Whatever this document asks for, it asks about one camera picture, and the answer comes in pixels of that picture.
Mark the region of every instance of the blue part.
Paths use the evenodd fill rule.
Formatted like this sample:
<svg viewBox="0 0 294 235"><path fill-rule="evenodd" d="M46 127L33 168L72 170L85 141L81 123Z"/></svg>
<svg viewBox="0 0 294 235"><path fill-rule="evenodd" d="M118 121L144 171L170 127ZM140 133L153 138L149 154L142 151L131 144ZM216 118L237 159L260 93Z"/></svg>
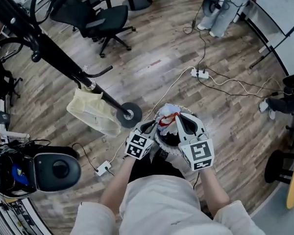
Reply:
<svg viewBox="0 0 294 235"><path fill-rule="evenodd" d="M19 182L20 184L28 186L28 179L27 177L22 173L22 169L17 164L12 165L12 176L15 179L15 181Z"/></svg>

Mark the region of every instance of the white shirt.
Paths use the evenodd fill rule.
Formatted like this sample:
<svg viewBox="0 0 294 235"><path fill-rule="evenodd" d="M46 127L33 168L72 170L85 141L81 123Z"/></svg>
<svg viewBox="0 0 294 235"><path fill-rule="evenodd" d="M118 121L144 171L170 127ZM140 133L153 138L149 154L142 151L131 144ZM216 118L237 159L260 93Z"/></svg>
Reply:
<svg viewBox="0 0 294 235"><path fill-rule="evenodd" d="M185 179L152 175L128 184L120 206L120 235L264 235L240 201L211 220ZM112 235L115 216L104 205L83 202L71 235Z"/></svg>

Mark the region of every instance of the white sneaker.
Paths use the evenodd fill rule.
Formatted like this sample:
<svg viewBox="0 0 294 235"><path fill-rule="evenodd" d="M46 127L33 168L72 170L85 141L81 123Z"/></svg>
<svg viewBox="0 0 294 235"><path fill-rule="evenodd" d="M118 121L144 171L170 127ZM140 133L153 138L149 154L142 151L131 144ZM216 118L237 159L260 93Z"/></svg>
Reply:
<svg viewBox="0 0 294 235"><path fill-rule="evenodd" d="M197 29L199 30L205 30L207 29L205 26L202 26L201 24L197 25Z"/></svg>
<svg viewBox="0 0 294 235"><path fill-rule="evenodd" d="M272 120L275 119L275 111L274 111L274 110L270 109L270 111L269 111L269 117L270 117L270 119L272 119Z"/></svg>
<svg viewBox="0 0 294 235"><path fill-rule="evenodd" d="M212 36L212 37L216 37L216 35L215 35L214 33L212 33L212 31L209 31L209 34L210 34L210 36Z"/></svg>
<svg viewBox="0 0 294 235"><path fill-rule="evenodd" d="M259 111L263 113L266 109L269 108L269 105L266 102L266 99L259 104Z"/></svg>

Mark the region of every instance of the socket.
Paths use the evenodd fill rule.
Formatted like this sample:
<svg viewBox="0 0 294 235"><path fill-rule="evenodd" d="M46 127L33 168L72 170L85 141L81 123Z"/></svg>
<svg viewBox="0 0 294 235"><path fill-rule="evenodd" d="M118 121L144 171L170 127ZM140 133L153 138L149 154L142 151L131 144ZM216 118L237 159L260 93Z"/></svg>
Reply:
<svg viewBox="0 0 294 235"><path fill-rule="evenodd" d="M111 164L106 160L105 162L103 162L103 164L101 164L101 166L99 166L98 168L97 168L97 171L96 171L96 174L98 175L98 176L101 176L102 174L104 174L107 170L106 170L106 167L108 168L108 169L110 169L111 168Z"/></svg>
<svg viewBox="0 0 294 235"><path fill-rule="evenodd" d="M195 68L192 69L191 75L192 75L192 77L197 77L197 70ZM198 71L198 77L202 78L202 79L208 79L209 78L209 73L207 71L205 71L205 73L203 73L202 70L199 70Z"/></svg>

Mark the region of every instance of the white sleeve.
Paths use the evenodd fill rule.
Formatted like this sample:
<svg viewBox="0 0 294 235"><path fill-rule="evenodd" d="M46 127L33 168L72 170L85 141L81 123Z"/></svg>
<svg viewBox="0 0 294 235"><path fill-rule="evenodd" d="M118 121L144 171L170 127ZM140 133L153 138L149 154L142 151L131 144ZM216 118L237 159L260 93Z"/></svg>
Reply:
<svg viewBox="0 0 294 235"><path fill-rule="evenodd" d="M214 221L230 229L233 235L265 235L252 221L241 201L235 201L220 209Z"/></svg>
<svg viewBox="0 0 294 235"><path fill-rule="evenodd" d="M106 206L82 202L71 235L112 235L115 223L113 212Z"/></svg>

